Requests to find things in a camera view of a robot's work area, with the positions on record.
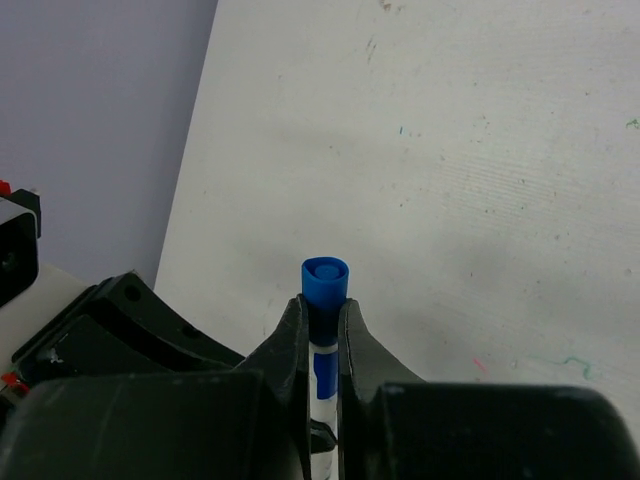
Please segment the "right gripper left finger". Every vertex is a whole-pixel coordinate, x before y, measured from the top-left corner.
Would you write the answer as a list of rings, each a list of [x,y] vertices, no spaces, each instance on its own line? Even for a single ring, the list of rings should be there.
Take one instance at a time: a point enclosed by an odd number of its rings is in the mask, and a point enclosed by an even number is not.
[[[274,456],[277,467],[297,466],[298,477],[311,477],[308,308],[299,294],[290,299],[273,333],[251,352],[234,371],[258,372],[275,401],[275,435],[285,436],[286,459]]]

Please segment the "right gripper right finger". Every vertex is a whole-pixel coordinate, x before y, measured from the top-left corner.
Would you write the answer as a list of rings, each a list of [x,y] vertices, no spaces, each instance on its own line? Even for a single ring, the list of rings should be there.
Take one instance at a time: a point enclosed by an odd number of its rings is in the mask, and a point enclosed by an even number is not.
[[[338,320],[338,471],[341,479],[384,479],[388,431],[381,387],[422,384],[369,331],[359,303],[349,299]]]

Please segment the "white marker blue label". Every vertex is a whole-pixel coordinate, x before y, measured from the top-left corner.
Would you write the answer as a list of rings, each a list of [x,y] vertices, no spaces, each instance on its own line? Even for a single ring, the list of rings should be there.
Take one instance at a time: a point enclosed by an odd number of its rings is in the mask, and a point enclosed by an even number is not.
[[[310,418],[320,424],[322,433],[330,433],[329,444],[311,454],[311,478],[330,479],[336,452],[338,346],[309,343]]]

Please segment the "blue marker cap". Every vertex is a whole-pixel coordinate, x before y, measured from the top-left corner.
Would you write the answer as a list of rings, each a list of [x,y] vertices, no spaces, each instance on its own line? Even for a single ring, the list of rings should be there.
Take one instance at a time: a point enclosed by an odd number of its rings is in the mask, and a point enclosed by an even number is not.
[[[349,267],[335,257],[314,257],[301,265],[301,293],[308,308],[309,338],[318,346],[336,342],[339,313],[347,299]]]

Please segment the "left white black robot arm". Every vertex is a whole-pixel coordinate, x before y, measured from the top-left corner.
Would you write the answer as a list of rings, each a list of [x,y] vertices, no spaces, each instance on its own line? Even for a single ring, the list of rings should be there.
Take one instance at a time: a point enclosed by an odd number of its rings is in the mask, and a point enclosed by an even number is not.
[[[40,197],[1,184],[1,306],[23,297],[40,272]],[[168,307],[135,272],[84,289],[2,357],[1,398],[15,403],[57,378],[129,373],[220,371],[241,354],[208,337]]]

